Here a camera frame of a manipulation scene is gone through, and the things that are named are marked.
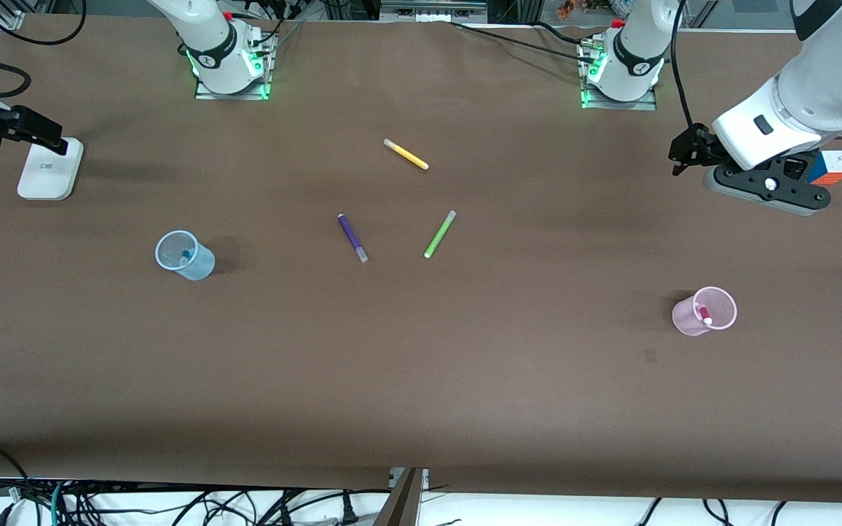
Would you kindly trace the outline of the translucent pink plastic cup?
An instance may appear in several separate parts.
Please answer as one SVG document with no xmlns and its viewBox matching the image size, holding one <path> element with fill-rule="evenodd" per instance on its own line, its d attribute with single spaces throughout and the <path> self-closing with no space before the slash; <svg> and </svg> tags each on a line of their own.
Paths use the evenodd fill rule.
<svg viewBox="0 0 842 526">
<path fill-rule="evenodd" d="M 706 327 L 699 320 L 697 307 L 701 305 L 708 308 L 712 316 L 711 327 Z M 672 323 L 682 334 L 696 337 L 729 329 L 734 325 L 737 315 L 738 307 L 730 293 L 715 286 L 706 286 L 675 304 L 672 309 Z"/>
</svg>

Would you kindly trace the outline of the colourful puzzle cube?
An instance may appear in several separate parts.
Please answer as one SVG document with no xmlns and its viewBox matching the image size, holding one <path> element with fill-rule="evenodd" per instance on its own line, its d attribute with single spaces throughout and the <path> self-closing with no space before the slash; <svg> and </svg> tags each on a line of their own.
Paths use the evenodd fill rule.
<svg viewBox="0 0 842 526">
<path fill-rule="evenodd" d="M 806 180 L 815 186 L 833 186 L 841 182 L 842 150 L 821 150 Z"/>
</svg>

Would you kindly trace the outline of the white rectangular box device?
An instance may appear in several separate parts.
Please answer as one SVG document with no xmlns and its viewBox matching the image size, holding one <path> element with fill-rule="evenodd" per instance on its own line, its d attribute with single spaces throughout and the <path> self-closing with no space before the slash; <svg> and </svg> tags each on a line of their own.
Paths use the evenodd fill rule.
<svg viewBox="0 0 842 526">
<path fill-rule="evenodd" d="M 32 201 L 60 201 L 73 191 L 84 145 L 67 137 L 67 152 L 57 154 L 40 146 L 30 147 L 17 187 L 20 197 Z"/>
</svg>

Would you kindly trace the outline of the green marker pen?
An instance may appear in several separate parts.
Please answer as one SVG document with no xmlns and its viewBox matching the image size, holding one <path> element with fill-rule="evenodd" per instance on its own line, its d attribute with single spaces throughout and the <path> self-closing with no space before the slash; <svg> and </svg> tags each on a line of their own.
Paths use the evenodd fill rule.
<svg viewBox="0 0 842 526">
<path fill-rule="evenodd" d="M 430 243 L 428 243 L 427 247 L 425 247 L 423 253 L 424 259 L 431 259 L 431 257 L 434 256 L 442 239 L 444 239 L 444 236 L 447 235 L 447 231 L 452 226 L 455 217 L 457 217 L 457 212 L 455 212 L 455 210 L 449 210 L 447 216 L 445 216 L 444 220 L 442 220 L 441 226 L 439 226 Z"/>
</svg>

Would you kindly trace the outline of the purple marker pen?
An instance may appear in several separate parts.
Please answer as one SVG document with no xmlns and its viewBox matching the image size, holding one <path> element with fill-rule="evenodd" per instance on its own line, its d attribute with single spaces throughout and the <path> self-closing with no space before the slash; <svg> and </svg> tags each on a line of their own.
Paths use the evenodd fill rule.
<svg viewBox="0 0 842 526">
<path fill-rule="evenodd" d="M 337 217 L 338 223 L 341 226 L 342 231 L 344 231 L 344 236 L 347 237 L 348 243 L 353 248 L 355 254 L 357 254 L 358 259 L 363 263 L 367 263 L 370 260 L 363 244 L 360 242 L 360 238 L 355 233 L 354 227 L 349 222 L 349 219 L 344 214 L 338 214 Z"/>
</svg>

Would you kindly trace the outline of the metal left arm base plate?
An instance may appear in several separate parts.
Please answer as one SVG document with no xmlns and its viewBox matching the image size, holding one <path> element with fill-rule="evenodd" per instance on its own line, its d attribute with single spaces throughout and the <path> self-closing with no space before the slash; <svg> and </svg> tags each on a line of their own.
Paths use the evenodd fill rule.
<svg viewBox="0 0 842 526">
<path fill-rule="evenodd" d="M 598 86 L 591 82 L 591 73 L 597 72 L 605 60 L 604 45 L 592 43 L 590 39 L 582 39 L 581 43 L 575 45 L 577 55 L 581 58 L 591 58 L 592 63 L 581 63 L 580 72 L 580 103 L 583 109 L 599 110 L 634 110 L 634 111 L 655 111 L 657 110 L 657 97 L 654 88 L 635 101 L 618 101 L 605 96 Z"/>
</svg>

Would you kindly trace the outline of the yellow marker pen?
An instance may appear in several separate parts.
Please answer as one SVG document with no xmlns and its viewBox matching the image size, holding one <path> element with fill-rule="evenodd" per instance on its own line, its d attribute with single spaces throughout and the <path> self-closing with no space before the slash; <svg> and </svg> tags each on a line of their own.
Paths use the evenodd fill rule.
<svg viewBox="0 0 842 526">
<path fill-rule="evenodd" d="M 427 171 L 428 169 L 430 169 L 430 166 L 428 166 L 427 162 L 425 162 L 422 159 L 419 159 L 418 156 L 415 156 L 413 153 L 409 152 L 407 149 L 404 149 L 404 147 L 401 147 L 394 141 L 384 139 L 383 143 L 388 150 L 391 150 L 395 154 L 398 154 L 398 156 L 400 156 L 402 159 L 407 160 L 407 162 L 413 164 L 418 169 L 421 169 L 423 171 Z"/>
</svg>

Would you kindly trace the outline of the aluminium frame rail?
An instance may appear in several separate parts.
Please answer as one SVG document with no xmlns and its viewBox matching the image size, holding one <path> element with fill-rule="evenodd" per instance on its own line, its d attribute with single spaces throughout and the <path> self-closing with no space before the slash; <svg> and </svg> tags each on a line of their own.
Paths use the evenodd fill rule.
<svg viewBox="0 0 842 526">
<path fill-rule="evenodd" d="M 487 0 L 380 0 L 380 21 L 488 23 Z"/>
</svg>

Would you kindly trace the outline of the metal table bracket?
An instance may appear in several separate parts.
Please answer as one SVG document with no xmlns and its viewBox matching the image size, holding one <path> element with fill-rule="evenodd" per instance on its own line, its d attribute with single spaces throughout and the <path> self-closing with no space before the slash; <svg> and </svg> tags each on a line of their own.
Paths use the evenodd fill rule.
<svg viewBox="0 0 842 526">
<path fill-rule="evenodd" d="M 389 475 L 395 486 L 372 526 L 418 526 L 421 497 L 430 489 L 430 472 L 427 468 L 391 468 Z"/>
</svg>

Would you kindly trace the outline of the translucent blue plastic cup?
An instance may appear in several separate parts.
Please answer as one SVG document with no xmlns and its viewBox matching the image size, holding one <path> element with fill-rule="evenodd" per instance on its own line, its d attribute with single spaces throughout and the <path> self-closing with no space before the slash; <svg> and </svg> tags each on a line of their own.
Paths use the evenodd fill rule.
<svg viewBox="0 0 842 526">
<path fill-rule="evenodd" d="M 178 260 L 184 250 L 191 252 L 191 261 L 186 266 L 178 266 Z M 161 236 L 155 245 L 156 263 L 168 272 L 180 274 L 186 280 L 197 282 L 213 273 L 215 256 L 190 231 L 175 230 Z"/>
</svg>

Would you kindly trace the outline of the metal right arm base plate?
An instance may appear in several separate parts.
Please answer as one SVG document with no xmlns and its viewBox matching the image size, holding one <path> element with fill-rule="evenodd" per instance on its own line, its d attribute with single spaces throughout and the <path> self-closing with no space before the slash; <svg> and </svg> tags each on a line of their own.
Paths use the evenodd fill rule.
<svg viewBox="0 0 842 526">
<path fill-rule="evenodd" d="M 237 30 L 236 46 L 214 69 L 213 58 L 194 57 L 189 51 L 191 72 L 197 78 L 194 97 L 208 100 L 261 101 L 270 98 L 276 59 L 274 34 L 262 34 L 255 26 Z"/>
</svg>

